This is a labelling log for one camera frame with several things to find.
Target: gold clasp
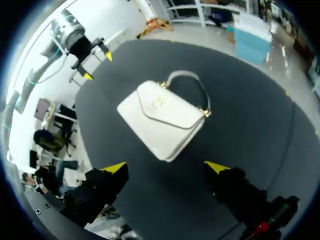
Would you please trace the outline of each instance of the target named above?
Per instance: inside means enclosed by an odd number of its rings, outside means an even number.
[[[208,118],[208,117],[210,116],[210,113],[209,113],[208,110],[203,110],[200,106],[198,106],[197,108],[200,110],[200,112],[203,113],[203,115],[204,115],[206,118]]]
[[[165,81],[159,82],[159,85],[165,89],[167,88],[167,83]]]

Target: orange stand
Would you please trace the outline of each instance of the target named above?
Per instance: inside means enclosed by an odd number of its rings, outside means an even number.
[[[141,13],[141,15],[143,16],[144,20],[146,21],[146,24],[145,24],[145,27],[144,27],[144,30],[142,33],[140,33],[140,37],[150,33],[153,29],[164,29],[164,30],[168,30],[168,31],[172,31],[173,30],[173,27],[171,27],[168,23],[166,23],[164,20],[156,17],[156,18],[153,18],[151,20],[147,20],[144,12],[140,9],[138,3],[136,0],[133,0],[134,3],[136,4],[139,12]],[[147,0],[147,3],[150,7],[150,9],[152,10],[153,14],[156,16],[157,14],[155,13],[154,9],[152,8],[152,6],[150,5],[149,1]]]

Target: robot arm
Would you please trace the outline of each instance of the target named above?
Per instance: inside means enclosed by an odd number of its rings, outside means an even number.
[[[285,227],[297,212],[299,198],[278,196],[268,202],[267,191],[252,185],[243,170],[237,167],[221,170],[221,167],[205,162],[206,182],[218,202],[225,204],[232,215],[246,225],[240,240],[280,239],[279,229]]]

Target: light blue box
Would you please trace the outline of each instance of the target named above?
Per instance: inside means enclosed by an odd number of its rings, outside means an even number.
[[[251,63],[261,65],[264,63],[267,53],[265,51],[259,51],[256,48],[250,47],[240,42],[236,42],[235,55],[238,58],[242,58]]]
[[[270,51],[270,41],[249,32],[234,29],[235,55],[255,64],[263,64]]]

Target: white shelf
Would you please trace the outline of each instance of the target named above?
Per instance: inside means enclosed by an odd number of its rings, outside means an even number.
[[[177,19],[171,19],[170,22],[172,23],[198,23],[200,24],[200,18],[198,16],[188,16],[188,17],[182,17]]]
[[[185,4],[185,5],[171,6],[171,7],[168,7],[166,10],[196,9],[196,8],[197,6],[195,4]]]
[[[226,9],[226,10],[230,10],[230,11],[237,12],[237,13],[246,11],[245,9],[242,10],[242,9],[237,8],[235,6],[223,6],[223,5],[207,4],[207,3],[202,3],[201,6],[207,7],[207,8]]]
[[[216,26],[216,24],[213,21],[210,21],[210,20],[206,20],[204,23],[208,24],[208,25]]]

